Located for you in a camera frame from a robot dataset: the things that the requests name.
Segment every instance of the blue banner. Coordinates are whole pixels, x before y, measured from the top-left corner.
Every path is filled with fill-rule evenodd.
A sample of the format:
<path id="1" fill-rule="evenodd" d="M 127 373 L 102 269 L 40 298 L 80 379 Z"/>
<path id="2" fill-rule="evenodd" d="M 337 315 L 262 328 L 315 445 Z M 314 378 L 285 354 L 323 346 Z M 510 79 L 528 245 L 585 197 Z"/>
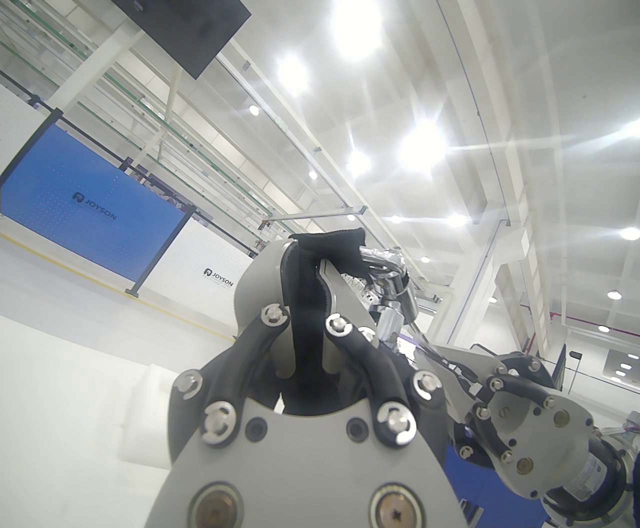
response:
<path id="1" fill-rule="evenodd" d="M 9 218 L 132 281 L 184 215 L 55 125 L 0 200 Z"/>

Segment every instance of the yellow line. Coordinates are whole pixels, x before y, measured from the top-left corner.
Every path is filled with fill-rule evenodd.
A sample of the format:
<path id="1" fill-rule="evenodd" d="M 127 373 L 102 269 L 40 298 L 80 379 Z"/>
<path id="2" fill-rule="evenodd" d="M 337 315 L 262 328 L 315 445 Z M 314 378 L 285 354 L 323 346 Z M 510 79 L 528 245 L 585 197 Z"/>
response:
<path id="1" fill-rule="evenodd" d="M 184 317 L 178 316 L 174 313 L 171 313 L 163 308 L 160 308 L 156 305 L 153 305 L 151 303 L 148 303 L 147 301 L 143 301 L 142 299 L 136 298 L 133 295 L 129 295 L 128 293 L 124 293 L 123 291 L 120 291 L 117 288 L 114 288 L 113 286 L 109 286 L 108 284 L 105 284 L 104 282 L 101 282 L 100 280 L 94 279 L 93 277 L 90 277 L 88 275 L 85 275 L 84 273 L 70 268 L 69 266 L 67 266 L 66 264 L 62 264 L 62 262 L 58 262 L 57 260 L 54 260 L 46 255 L 43 255 L 42 253 L 30 248 L 29 246 L 25 246 L 24 244 L 22 244 L 21 242 L 18 242 L 18 240 L 14 240 L 11 237 L 8 237 L 7 235 L 5 235 L 4 233 L 0 233 L 0 237 L 4 238 L 5 240 L 8 240 L 9 242 L 20 246 L 23 250 L 27 250 L 30 253 L 33 253 L 34 255 L 38 255 L 39 257 L 48 260 L 49 262 L 51 262 L 52 264 L 55 264 L 56 266 L 59 266 L 61 268 L 66 269 L 67 271 L 70 271 L 71 273 L 75 273 L 76 275 L 79 275 L 87 280 L 90 280 L 91 282 L 95 283 L 95 284 L 99 284 L 100 286 L 104 286 L 105 288 L 114 291 L 120 295 L 124 295 L 127 299 L 130 299 L 132 301 L 137 301 L 139 303 L 144 304 L 145 306 L 148 306 L 150 308 L 153 308 L 155 310 L 158 310 L 159 312 L 162 312 L 164 314 L 167 314 L 168 316 L 172 316 L 175 317 L 176 319 L 179 319 L 180 321 L 184 321 L 185 323 L 189 323 L 192 324 L 193 326 L 196 326 L 197 328 L 201 328 L 202 330 L 206 330 L 207 332 L 211 332 L 214 335 L 217 335 L 218 337 L 222 337 L 223 339 L 228 339 L 229 341 L 233 341 L 232 337 L 229 337 L 228 335 L 224 335 L 222 333 L 218 333 L 215 330 L 211 330 L 210 328 L 207 328 L 206 326 L 202 326 L 201 324 L 198 323 L 194 323 L 193 321 L 190 321 L 189 319 L 185 319 Z"/>

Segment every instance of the robotic hand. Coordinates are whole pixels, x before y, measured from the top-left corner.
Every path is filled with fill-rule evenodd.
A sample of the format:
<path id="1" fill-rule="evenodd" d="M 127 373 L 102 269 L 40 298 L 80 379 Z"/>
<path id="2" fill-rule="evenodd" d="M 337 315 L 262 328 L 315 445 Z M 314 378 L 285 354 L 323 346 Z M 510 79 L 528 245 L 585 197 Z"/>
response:
<path id="1" fill-rule="evenodd" d="M 537 358 L 431 346 L 402 256 L 364 237 L 296 235 L 246 270 L 236 342 L 174 383 L 173 467 L 146 527 L 463 528 L 448 442 L 558 524 L 633 526 L 632 442 L 594 435 Z M 343 273 L 380 302 L 367 311 Z"/>

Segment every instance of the monitor screen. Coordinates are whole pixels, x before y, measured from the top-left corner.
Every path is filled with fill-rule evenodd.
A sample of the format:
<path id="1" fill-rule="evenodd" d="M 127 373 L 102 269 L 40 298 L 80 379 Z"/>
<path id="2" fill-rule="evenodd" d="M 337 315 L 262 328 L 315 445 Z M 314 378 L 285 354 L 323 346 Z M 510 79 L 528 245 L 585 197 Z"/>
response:
<path id="1" fill-rule="evenodd" d="M 113 0 L 197 79 L 249 19 L 240 0 Z"/>

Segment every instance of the joyson logo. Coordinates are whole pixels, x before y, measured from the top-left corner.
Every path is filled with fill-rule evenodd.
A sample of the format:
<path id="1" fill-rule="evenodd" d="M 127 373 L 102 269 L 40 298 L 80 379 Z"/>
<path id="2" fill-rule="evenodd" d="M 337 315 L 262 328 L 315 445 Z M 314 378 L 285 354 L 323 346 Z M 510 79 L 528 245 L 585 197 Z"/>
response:
<path id="1" fill-rule="evenodd" d="M 91 207 L 91 209 L 93 209 L 98 214 L 105 215 L 109 220 L 115 220 L 116 218 L 118 218 L 111 211 L 107 211 L 107 209 L 105 209 L 103 206 L 99 205 L 98 203 L 94 202 L 93 200 L 90 200 L 89 198 L 85 200 L 84 195 L 82 193 L 74 193 L 71 199 L 75 200 L 79 204 L 86 204 L 87 207 Z"/>
<path id="2" fill-rule="evenodd" d="M 231 282 L 228 278 L 224 278 L 219 273 L 214 273 L 214 271 L 211 268 L 205 269 L 204 270 L 204 275 L 209 280 L 215 280 L 215 281 L 219 282 L 223 286 L 229 287 L 229 286 L 233 286 L 234 285 L 234 283 Z"/>

